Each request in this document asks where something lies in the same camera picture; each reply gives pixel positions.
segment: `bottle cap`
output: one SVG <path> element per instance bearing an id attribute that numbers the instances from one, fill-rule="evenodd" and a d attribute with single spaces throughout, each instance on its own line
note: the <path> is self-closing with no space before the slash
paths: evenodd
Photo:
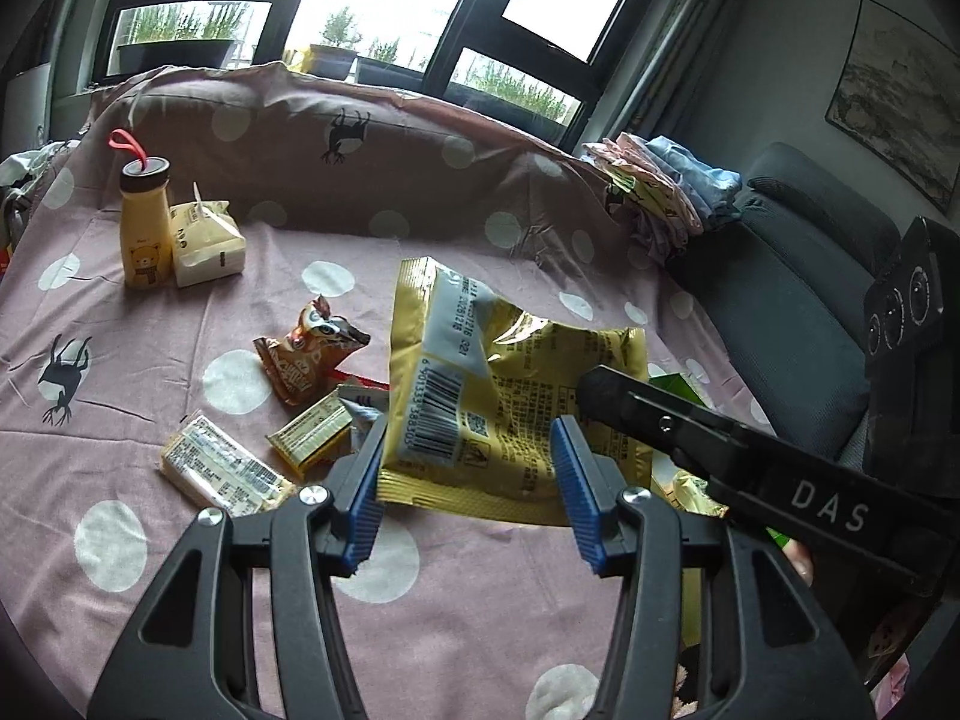
<path id="1" fill-rule="evenodd" d="M 160 189 L 170 178 L 170 163 L 163 157 L 149 157 L 144 164 L 134 159 L 123 165 L 120 173 L 120 191 L 137 194 Z"/>

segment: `orange snack bag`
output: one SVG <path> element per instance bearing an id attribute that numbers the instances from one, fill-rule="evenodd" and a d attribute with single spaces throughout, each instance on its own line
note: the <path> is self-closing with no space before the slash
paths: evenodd
<path id="1" fill-rule="evenodd" d="M 277 395 L 295 406 L 318 394 L 333 368 L 369 343 L 347 319 L 331 317 L 330 304 L 317 295 L 284 338 L 256 338 L 253 347 Z"/>

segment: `red strap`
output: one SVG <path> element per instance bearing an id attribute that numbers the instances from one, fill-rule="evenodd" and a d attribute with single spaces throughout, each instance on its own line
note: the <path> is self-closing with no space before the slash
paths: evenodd
<path id="1" fill-rule="evenodd" d="M 107 143 L 110 148 L 116 148 L 117 151 L 129 151 L 140 160 L 140 169 L 147 170 L 147 152 L 143 151 L 143 146 L 126 129 L 114 129 Z"/>

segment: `curtain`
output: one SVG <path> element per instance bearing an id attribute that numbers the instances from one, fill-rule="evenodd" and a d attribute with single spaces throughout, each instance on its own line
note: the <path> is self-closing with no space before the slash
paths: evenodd
<path id="1" fill-rule="evenodd" d="M 744 1 L 675 0 L 628 101 L 627 131 L 651 138 L 682 127 Z"/>

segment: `planter box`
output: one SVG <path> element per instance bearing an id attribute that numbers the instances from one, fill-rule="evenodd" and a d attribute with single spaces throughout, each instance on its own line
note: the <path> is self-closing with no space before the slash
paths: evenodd
<path id="1" fill-rule="evenodd" d="M 357 52 L 351 49 L 338 49 L 334 46 L 310 46 L 310 55 L 304 63 L 304 72 L 319 79 L 347 80 L 350 66 L 357 59 Z"/>
<path id="2" fill-rule="evenodd" d="M 547 119 L 539 113 L 528 111 L 515 103 L 508 103 L 496 95 L 481 92 L 459 83 L 452 83 L 446 89 L 445 99 L 456 103 L 463 108 L 482 113 L 498 122 L 510 124 L 511 127 L 522 129 L 541 141 L 555 146 L 566 132 L 566 127 L 553 119 Z"/>
<path id="3" fill-rule="evenodd" d="M 362 56 L 357 59 L 357 83 L 419 92 L 424 87 L 424 74 L 419 70 Z"/>
<path id="4" fill-rule="evenodd" d="M 164 65 L 191 68 L 224 66 L 236 42 L 232 40 L 163 40 L 117 47 L 118 73 L 135 76 Z"/>

